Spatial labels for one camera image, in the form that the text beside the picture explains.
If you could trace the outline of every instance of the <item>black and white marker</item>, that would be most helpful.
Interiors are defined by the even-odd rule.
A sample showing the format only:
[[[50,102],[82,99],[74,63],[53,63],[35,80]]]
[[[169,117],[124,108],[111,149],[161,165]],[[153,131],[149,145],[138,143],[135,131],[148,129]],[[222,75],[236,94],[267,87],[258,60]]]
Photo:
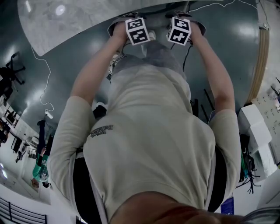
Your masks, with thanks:
[[[191,35],[190,21],[173,17],[167,33],[167,40],[172,43],[186,45]]]
[[[143,18],[126,20],[126,33],[132,45],[150,41],[148,31]]]

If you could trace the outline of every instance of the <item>black strap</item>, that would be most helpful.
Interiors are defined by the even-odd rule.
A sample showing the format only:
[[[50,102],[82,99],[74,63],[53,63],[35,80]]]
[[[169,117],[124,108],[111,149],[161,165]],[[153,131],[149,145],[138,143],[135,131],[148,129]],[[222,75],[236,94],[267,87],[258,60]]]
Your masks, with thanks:
[[[38,159],[38,162],[37,162],[37,165],[38,166],[42,166],[42,161],[43,161],[43,156],[39,156],[39,159]]]
[[[73,171],[75,201],[81,218],[88,224],[101,224],[99,211],[91,188],[91,181],[84,158],[75,160]]]
[[[216,168],[214,176],[213,191],[208,207],[209,212],[215,212],[217,208],[222,204],[224,199],[224,193],[227,185],[227,166],[224,160],[224,156],[221,149],[216,146]]]

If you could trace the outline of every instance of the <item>beige t-shirt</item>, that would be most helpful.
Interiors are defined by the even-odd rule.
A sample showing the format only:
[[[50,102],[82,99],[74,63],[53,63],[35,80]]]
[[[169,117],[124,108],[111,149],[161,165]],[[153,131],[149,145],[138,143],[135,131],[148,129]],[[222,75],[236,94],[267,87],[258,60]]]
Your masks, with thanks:
[[[192,114],[189,101],[189,86],[178,73],[152,65],[113,76],[107,115],[96,123],[89,104],[71,97],[50,156],[55,187],[71,200],[71,189],[63,183],[69,178],[67,168],[59,167],[69,166],[67,156],[84,143],[87,167],[109,221],[128,198],[145,191],[203,209],[217,144],[232,192],[240,174],[237,116],[220,111],[208,126]]]

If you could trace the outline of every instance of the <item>printed logo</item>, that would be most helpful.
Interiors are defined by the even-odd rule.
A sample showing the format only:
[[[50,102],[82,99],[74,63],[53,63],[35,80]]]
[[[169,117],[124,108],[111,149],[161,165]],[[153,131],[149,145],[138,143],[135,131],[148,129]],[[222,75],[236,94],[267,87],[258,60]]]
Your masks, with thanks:
[[[105,135],[106,130],[110,130],[110,131],[113,130],[113,125],[106,125],[106,126],[94,129],[89,134],[93,138],[93,137],[98,136],[98,135]]]

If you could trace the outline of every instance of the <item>black chair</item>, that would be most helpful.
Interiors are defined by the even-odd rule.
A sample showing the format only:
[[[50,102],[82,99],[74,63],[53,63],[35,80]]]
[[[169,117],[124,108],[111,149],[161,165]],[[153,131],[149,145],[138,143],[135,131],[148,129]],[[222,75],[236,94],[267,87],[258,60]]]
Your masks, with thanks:
[[[14,70],[13,67],[13,58],[18,55],[18,53],[15,53],[12,55],[10,62],[6,64],[6,67],[0,68],[0,75],[2,77],[2,80],[0,80],[0,97],[2,95],[5,95],[6,98],[4,98],[4,105],[6,106],[7,100],[10,98],[11,94],[13,93],[12,88],[12,81],[17,81],[20,85],[23,85],[25,82],[20,81],[16,73],[25,70],[25,67],[23,66],[21,69]]]

